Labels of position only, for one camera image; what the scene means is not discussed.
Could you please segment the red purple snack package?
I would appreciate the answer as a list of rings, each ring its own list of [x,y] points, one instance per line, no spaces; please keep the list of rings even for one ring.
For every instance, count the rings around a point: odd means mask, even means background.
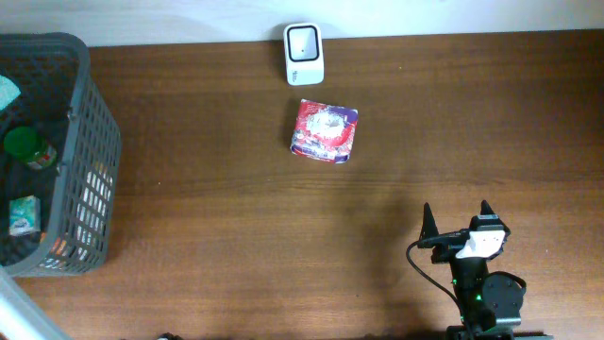
[[[345,163],[351,156],[358,121],[356,109],[302,99],[290,150],[317,161]]]

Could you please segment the teal small tissue pack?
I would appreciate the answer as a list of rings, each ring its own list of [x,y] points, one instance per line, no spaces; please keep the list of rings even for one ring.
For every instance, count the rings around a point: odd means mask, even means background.
[[[37,197],[30,195],[9,202],[10,236],[19,237],[41,232],[41,222],[41,202]]]

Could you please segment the green lid jar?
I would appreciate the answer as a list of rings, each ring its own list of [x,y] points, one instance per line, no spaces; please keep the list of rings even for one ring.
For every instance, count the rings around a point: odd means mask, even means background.
[[[33,127],[16,127],[4,138],[4,148],[10,156],[33,170],[51,166],[57,150]]]

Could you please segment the mint green wipes packet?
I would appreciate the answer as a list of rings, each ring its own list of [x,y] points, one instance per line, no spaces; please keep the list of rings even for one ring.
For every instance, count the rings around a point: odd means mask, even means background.
[[[8,77],[0,76],[0,110],[7,108],[21,94],[20,88]]]

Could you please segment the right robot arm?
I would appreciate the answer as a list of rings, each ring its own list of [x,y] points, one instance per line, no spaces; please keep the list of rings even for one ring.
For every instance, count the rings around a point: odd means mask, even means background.
[[[511,231],[487,201],[469,227],[440,233],[428,204],[424,206],[419,247],[432,250],[433,264],[448,264],[460,326],[445,331],[447,339],[548,339],[542,332],[516,332],[526,282],[512,273],[491,272],[488,262],[503,252]]]

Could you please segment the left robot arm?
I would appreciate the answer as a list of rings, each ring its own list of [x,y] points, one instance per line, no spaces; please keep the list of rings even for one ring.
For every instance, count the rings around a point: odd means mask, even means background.
[[[421,209],[402,200],[303,213],[143,221],[93,274],[1,294],[10,339],[422,338],[438,301],[405,251]]]

